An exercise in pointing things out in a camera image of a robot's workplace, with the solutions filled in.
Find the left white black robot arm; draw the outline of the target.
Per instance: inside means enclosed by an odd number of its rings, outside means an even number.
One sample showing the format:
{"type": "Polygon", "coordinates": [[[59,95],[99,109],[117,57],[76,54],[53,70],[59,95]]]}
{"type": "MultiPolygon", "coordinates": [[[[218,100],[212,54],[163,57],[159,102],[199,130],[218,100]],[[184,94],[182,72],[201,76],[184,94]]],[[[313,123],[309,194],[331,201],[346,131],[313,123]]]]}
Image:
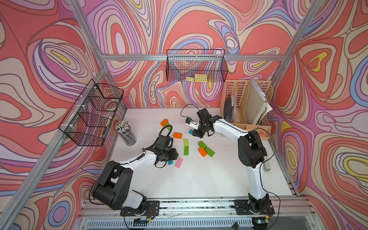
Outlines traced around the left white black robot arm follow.
{"type": "Polygon", "coordinates": [[[159,135],[155,142],[142,149],[142,154],[124,163],[110,161],[91,189],[91,196],[113,210],[133,209],[142,214],[146,209],[147,197],[130,188],[134,173],[160,162],[178,159],[173,148],[173,138],[159,135]]]}

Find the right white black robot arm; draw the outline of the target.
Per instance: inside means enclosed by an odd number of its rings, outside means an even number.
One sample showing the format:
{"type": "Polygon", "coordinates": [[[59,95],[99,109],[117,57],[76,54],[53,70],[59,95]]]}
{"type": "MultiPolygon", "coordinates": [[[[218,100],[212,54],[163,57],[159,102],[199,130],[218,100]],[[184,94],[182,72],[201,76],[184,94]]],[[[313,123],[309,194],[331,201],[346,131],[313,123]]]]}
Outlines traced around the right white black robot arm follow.
{"type": "Polygon", "coordinates": [[[247,167],[250,183],[249,206],[255,212],[259,211],[270,199],[262,184],[261,167],[267,153],[258,132],[241,129],[220,116],[212,116],[206,108],[196,114],[198,122],[191,118],[186,119],[186,124],[194,129],[193,136],[203,138],[205,133],[212,131],[226,136],[237,144],[239,160],[247,167]]]}

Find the orange block middle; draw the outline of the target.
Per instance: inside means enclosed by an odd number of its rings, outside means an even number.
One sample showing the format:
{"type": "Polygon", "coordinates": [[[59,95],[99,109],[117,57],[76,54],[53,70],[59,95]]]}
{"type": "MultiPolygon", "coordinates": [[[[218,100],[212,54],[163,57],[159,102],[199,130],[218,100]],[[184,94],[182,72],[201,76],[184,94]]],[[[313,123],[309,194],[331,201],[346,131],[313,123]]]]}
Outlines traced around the orange block middle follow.
{"type": "Polygon", "coordinates": [[[182,133],[178,133],[178,132],[174,132],[173,137],[176,139],[182,139],[183,134],[182,133]]]}

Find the orange block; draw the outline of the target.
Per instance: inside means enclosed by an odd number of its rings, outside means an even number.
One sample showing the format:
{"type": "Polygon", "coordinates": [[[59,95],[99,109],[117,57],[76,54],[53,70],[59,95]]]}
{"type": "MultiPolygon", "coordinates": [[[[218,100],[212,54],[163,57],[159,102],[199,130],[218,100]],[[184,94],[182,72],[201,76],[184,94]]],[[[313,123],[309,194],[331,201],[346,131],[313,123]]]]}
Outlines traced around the orange block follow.
{"type": "Polygon", "coordinates": [[[164,120],[161,122],[161,126],[162,126],[162,127],[165,127],[167,124],[168,124],[168,119],[164,119],[164,120]]]}
{"type": "Polygon", "coordinates": [[[207,152],[205,151],[205,149],[204,148],[202,148],[202,147],[200,147],[199,149],[198,149],[198,152],[200,153],[200,155],[202,156],[202,157],[206,157],[207,156],[207,152]]]}
{"type": "Polygon", "coordinates": [[[182,133],[178,133],[178,132],[174,132],[173,137],[176,139],[182,139],[183,134],[182,133]]]}

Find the pink block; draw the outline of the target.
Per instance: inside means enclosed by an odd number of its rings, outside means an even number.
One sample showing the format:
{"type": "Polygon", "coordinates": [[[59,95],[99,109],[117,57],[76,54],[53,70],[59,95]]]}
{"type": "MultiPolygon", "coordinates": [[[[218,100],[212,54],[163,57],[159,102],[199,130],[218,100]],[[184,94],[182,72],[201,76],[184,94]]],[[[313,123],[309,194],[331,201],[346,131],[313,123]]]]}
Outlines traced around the pink block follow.
{"type": "Polygon", "coordinates": [[[181,167],[181,165],[182,165],[182,163],[183,163],[183,159],[182,159],[182,158],[178,158],[178,160],[177,160],[177,162],[176,162],[176,164],[175,164],[175,167],[176,167],[176,168],[180,168],[180,167],[181,167]]]}

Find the dark tablet in organizer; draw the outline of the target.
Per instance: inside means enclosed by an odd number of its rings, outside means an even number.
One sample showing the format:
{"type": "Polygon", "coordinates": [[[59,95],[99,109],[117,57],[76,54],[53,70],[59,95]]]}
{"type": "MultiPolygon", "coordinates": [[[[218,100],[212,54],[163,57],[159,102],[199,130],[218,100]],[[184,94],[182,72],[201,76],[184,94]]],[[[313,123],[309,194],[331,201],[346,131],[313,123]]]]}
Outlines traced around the dark tablet in organizer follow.
{"type": "Polygon", "coordinates": [[[223,115],[224,119],[232,123],[235,120],[236,115],[236,99],[235,95],[231,94],[224,103],[224,109],[223,109],[223,115]]]}

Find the orange block far back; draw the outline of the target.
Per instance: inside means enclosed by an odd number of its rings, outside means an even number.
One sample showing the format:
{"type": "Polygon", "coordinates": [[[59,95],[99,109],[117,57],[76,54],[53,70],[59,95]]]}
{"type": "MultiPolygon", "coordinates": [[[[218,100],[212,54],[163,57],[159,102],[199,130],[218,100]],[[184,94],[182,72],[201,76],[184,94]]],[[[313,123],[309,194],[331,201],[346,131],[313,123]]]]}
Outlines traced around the orange block far back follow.
{"type": "Polygon", "coordinates": [[[164,119],[164,120],[161,122],[161,126],[162,126],[162,127],[165,127],[167,124],[168,124],[168,119],[164,119]]]}

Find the orange block right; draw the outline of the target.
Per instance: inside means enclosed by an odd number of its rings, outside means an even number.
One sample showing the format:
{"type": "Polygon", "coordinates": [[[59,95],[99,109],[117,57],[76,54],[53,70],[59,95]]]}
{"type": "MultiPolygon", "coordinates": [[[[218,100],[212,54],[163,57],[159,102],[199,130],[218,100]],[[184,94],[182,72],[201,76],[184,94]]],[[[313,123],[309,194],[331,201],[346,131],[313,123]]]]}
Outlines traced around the orange block right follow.
{"type": "Polygon", "coordinates": [[[200,147],[199,149],[198,149],[198,152],[200,153],[200,155],[202,156],[202,157],[206,157],[207,156],[207,152],[205,151],[205,149],[204,148],[202,148],[202,147],[200,147]]]}

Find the yellow sticky notes pad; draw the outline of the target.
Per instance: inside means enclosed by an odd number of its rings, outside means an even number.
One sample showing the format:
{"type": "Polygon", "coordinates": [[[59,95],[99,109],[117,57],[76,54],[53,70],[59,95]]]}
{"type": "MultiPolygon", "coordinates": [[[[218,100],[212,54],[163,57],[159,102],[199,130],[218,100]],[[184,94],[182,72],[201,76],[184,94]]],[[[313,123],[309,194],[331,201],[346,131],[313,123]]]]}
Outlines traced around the yellow sticky notes pad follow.
{"type": "Polygon", "coordinates": [[[192,77],[186,77],[187,82],[207,82],[208,76],[206,74],[194,74],[192,77]]]}

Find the white folder in organizer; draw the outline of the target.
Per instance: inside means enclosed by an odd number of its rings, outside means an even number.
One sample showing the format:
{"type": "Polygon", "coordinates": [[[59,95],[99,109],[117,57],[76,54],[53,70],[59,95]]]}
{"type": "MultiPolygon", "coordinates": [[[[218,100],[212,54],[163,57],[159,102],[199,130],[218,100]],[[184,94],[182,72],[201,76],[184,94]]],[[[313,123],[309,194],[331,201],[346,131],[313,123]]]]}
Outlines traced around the white folder in organizer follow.
{"type": "Polygon", "coordinates": [[[246,122],[251,125],[264,124],[264,118],[273,110],[270,105],[273,95],[271,81],[250,80],[248,86],[246,122]]]}

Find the grey stapler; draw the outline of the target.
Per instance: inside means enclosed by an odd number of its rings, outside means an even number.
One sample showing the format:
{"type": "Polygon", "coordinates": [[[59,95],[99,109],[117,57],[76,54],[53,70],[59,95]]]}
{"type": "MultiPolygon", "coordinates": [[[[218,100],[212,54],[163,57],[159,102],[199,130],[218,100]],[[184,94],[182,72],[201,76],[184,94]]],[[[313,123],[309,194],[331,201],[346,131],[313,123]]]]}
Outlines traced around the grey stapler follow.
{"type": "Polygon", "coordinates": [[[265,161],[264,163],[263,163],[263,171],[265,171],[265,172],[269,172],[271,170],[271,167],[270,167],[270,163],[269,163],[269,161],[265,161]]]}

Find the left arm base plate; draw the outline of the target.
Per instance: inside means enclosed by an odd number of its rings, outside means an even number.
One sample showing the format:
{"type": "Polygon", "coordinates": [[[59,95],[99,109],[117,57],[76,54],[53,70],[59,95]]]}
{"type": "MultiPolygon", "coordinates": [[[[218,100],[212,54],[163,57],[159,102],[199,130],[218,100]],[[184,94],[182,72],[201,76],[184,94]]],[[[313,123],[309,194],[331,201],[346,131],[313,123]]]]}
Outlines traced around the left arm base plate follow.
{"type": "Polygon", "coordinates": [[[138,208],[123,207],[120,211],[122,217],[156,217],[160,213],[160,201],[144,201],[138,208]]]}

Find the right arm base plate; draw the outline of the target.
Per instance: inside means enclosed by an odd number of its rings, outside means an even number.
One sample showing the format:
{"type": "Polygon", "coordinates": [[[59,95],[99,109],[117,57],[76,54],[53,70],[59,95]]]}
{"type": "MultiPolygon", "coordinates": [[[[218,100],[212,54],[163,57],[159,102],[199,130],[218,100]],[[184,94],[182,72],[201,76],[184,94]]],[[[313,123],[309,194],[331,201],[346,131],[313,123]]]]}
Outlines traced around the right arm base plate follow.
{"type": "Polygon", "coordinates": [[[270,200],[254,201],[254,200],[235,200],[231,208],[236,210],[237,215],[264,215],[273,216],[275,210],[270,200]]]}

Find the aluminium front rail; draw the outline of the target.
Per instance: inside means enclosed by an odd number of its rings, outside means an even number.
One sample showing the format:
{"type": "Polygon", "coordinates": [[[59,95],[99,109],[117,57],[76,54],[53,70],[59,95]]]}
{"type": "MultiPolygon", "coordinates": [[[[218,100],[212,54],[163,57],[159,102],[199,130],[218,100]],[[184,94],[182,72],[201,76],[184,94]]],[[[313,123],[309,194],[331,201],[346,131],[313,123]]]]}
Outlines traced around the aluminium front rail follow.
{"type": "MultiPolygon", "coordinates": [[[[160,218],[173,217],[232,217],[237,215],[235,200],[237,197],[226,198],[193,198],[193,199],[161,199],[159,207],[160,218]]],[[[270,200],[275,210],[274,216],[293,217],[293,216],[313,216],[316,211],[307,198],[296,196],[281,196],[277,198],[271,196],[270,200]]],[[[119,210],[112,210],[107,206],[94,205],[85,202],[82,205],[80,217],[119,217],[119,210]]]]}

